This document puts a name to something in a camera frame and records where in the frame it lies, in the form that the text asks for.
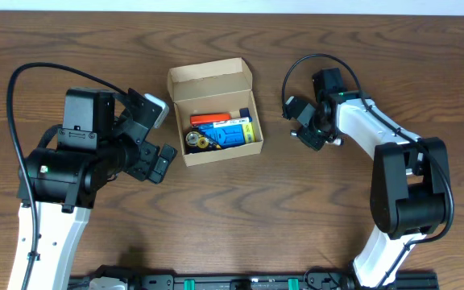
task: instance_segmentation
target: cardboard box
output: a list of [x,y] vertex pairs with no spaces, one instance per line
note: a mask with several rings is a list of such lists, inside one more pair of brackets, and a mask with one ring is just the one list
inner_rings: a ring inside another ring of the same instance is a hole
[[[259,154],[263,132],[252,93],[252,75],[241,58],[171,68],[168,91],[175,103],[176,124],[187,166]],[[189,118],[198,114],[230,113],[239,118],[239,110],[248,108],[252,118],[255,142],[216,151],[188,154],[185,135],[191,131]]]

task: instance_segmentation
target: green connector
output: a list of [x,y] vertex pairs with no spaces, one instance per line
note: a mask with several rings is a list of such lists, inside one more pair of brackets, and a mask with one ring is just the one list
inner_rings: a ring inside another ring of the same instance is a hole
[[184,281],[184,290],[194,290],[196,288],[194,280]]
[[300,290],[298,279],[295,279],[295,278],[288,279],[288,284],[289,284],[289,290]]

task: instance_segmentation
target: wooden surface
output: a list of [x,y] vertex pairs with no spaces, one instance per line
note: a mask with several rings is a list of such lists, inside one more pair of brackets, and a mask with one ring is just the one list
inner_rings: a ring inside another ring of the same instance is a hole
[[[289,137],[297,125],[280,117],[281,82],[312,52],[346,60],[383,112],[445,141],[454,226],[413,250],[404,267],[433,269],[442,289],[464,289],[464,18],[43,12],[0,13],[0,288],[14,260],[19,208],[5,92],[13,70],[33,61],[70,65],[168,102],[172,67],[241,56],[254,75],[262,153],[192,168],[177,157],[156,186],[121,175],[97,194],[73,274],[101,264],[180,274],[344,267],[373,227],[371,160],[350,139],[314,152]],[[302,64],[288,94],[310,97],[312,73],[334,65]],[[14,110],[25,154],[61,122],[74,85],[96,86],[48,68],[19,79]],[[150,136],[180,149],[174,114]]]

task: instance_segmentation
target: box lid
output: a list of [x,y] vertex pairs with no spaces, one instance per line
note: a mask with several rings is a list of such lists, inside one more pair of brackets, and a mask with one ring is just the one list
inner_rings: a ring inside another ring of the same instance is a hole
[[169,69],[168,91],[174,102],[251,90],[252,75],[242,58]]

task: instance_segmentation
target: white arm segment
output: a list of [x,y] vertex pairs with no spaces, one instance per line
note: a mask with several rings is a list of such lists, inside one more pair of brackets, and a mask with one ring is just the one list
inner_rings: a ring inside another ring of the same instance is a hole
[[[377,109],[373,100],[367,99],[367,103],[369,106],[372,106],[373,111],[377,115],[383,117],[395,128],[400,127]],[[374,159],[375,146],[377,145],[390,142],[397,144],[408,143],[402,137],[395,136],[393,131],[368,112],[361,99],[348,100],[340,104],[336,113],[336,124],[343,134],[349,135],[372,159]],[[419,135],[405,129],[401,131],[414,140],[420,138]]]
[[[371,99],[367,99],[367,104],[372,106],[377,115],[384,118],[395,128],[400,127],[393,122],[388,116],[383,114]],[[393,131],[383,125],[370,112],[365,109],[361,99],[345,101],[338,106],[336,114],[336,123],[338,129],[346,135],[349,135],[361,148],[373,159],[375,146],[385,143],[406,144],[408,141],[395,136]],[[420,138],[412,132],[401,129],[401,132],[414,140]],[[425,238],[425,234],[407,234],[397,240],[391,240],[387,234],[381,232],[377,226],[371,232],[367,245],[361,254],[354,259],[355,275],[359,283],[365,287],[376,287],[384,278],[387,271],[396,261],[398,255],[404,248],[404,245],[410,240],[419,240]],[[389,275],[384,285],[395,281],[396,270],[405,260],[409,251],[405,253],[398,266]]]
[[[78,242],[89,221],[90,209],[75,207],[73,213],[62,213],[62,205],[36,202],[41,238],[28,290],[63,290],[68,286]],[[8,290],[23,285],[31,249],[31,209],[19,209],[19,239]]]

